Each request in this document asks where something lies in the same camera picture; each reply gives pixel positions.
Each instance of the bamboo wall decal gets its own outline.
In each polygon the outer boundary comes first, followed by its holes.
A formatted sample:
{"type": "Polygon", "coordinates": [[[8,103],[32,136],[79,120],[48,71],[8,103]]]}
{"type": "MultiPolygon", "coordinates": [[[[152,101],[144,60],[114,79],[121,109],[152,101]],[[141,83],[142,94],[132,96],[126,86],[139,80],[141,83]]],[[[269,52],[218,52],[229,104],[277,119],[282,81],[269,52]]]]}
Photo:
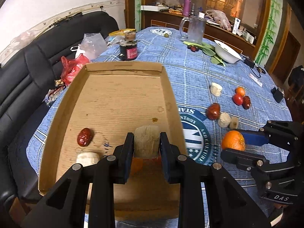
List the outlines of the bamboo wall decal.
{"type": "Polygon", "coordinates": [[[135,29],[140,31],[141,27],[141,0],[135,0],[135,29]]]}
{"type": "Polygon", "coordinates": [[[256,63],[264,66],[270,56],[275,44],[277,32],[279,31],[277,23],[281,22],[282,17],[282,0],[271,0],[270,12],[267,22],[267,28],[264,34],[263,42],[255,58],[256,63]]]}

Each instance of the green vegetable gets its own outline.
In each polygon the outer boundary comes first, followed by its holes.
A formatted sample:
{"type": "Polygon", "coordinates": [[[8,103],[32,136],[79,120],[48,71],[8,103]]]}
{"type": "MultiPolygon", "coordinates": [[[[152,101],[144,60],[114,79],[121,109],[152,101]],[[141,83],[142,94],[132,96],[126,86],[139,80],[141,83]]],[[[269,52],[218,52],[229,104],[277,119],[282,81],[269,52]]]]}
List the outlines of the green vegetable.
{"type": "Polygon", "coordinates": [[[214,55],[213,57],[211,57],[211,63],[213,64],[218,64],[218,65],[221,65],[223,67],[226,67],[225,63],[222,61],[222,59],[217,56],[217,55],[214,55]]]}
{"type": "Polygon", "coordinates": [[[207,47],[203,47],[202,51],[208,56],[214,56],[215,52],[207,47]]]}
{"type": "Polygon", "coordinates": [[[209,44],[207,44],[205,42],[202,42],[202,44],[199,45],[199,44],[196,44],[196,43],[190,43],[190,42],[184,41],[183,44],[185,44],[185,45],[193,45],[193,46],[197,46],[199,48],[209,48],[209,49],[211,49],[213,51],[215,50],[215,47],[213,45],[209,45],[209,44]]]}
{"type": "Polygon", "coordinates": [[[222,59],[218,56],[218,55],[215,55],[214,56],[220,63],[224,63],[223,61],[222,61],[222,59]]]}
{"type": "Polygon", "coordinates": [[[215,47],[213,45],[207,44],[205,42],[202,42],[202,46],[207,47],[207,48],[209,48],[211,50],[215,50],[215,47]]]}
{"type": "Polygon", "coordinates": [[[219,62],[219,60],[218,59],[216,59],[214,56],[213,57],[211,57],[211,62],[213,63],[213,64],[219,64],[220,62],[219,62]]]}

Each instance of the red plastic bag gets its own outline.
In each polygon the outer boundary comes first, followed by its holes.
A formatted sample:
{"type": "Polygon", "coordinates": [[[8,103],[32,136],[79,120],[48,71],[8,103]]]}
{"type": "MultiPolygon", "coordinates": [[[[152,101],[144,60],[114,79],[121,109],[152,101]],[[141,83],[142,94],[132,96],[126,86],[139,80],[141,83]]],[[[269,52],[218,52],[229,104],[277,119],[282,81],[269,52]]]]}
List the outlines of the red plastic bag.
{"type": "Polygon", "coordinates": [[[69,86],[80,69],[82,69],[82,67],[90,61],[81,53],[77,58],[72,60],[68,60],[65,56],[63,56],[61,57],[61,62],[63,65],[61,79],[66,86],[69,86]]]}

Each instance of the red tomato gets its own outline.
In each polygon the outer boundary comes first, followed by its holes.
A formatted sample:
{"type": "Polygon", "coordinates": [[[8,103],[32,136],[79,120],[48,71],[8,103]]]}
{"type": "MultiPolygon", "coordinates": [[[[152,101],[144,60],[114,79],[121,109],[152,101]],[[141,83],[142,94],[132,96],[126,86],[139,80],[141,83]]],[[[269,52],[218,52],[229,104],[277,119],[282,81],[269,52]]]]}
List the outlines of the red tomato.
{"type": "Polygon", "coordinates": [[[239,93],[236,93],[232,99],[236,105],[241,105],[243,103],[243,97],[239,93]]]}

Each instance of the white block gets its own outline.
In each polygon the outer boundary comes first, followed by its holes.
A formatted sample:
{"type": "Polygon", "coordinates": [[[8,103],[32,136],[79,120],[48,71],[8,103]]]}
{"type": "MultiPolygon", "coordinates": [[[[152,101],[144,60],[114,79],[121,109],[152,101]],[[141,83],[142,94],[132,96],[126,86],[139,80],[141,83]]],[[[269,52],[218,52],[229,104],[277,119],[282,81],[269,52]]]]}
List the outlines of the white block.
{"type": "Polygon", "coordinates": [[[76,163],[82,164],[83,167],[86,167],[92,164],[97,164],[99,160],[100,158],[97,153],[87,152],[78,154],[76,163]]]}
{"type": "Polygon", "coordinates": [[[212,84],[211,84],[211,86],[210,86],[210,92],[214,95],[214,96],[217,96],[217,97],[219,97],[220,95],[221,95],[221,91],[223,90],[223,88],[219,85],[219,84],[217,84],[217,83],[215,83],[215,82],[213,82],[212,84]]]}
{"type": "Polygon", "coordinates": [[[169,7],[166,6],[150,6],[150,5],[141,5],[140,10],[144,11],[156,11],[159,12],[161,9],[168,9],[169,7]]]}
{"type": "Polygon", "coordinates": [[[217,123],[221,128],[227,128],[228,125],[230,124],[230,121],[231,121],[231,118],[230,118],[229,114],[226,112],[223,112],[219,116],[217,123]]]}
{"type": "Polygon", "coordinates": [[[236,129],[239,126],[239,119],[235,116],[232,116],[229,128],[236,129]]]}

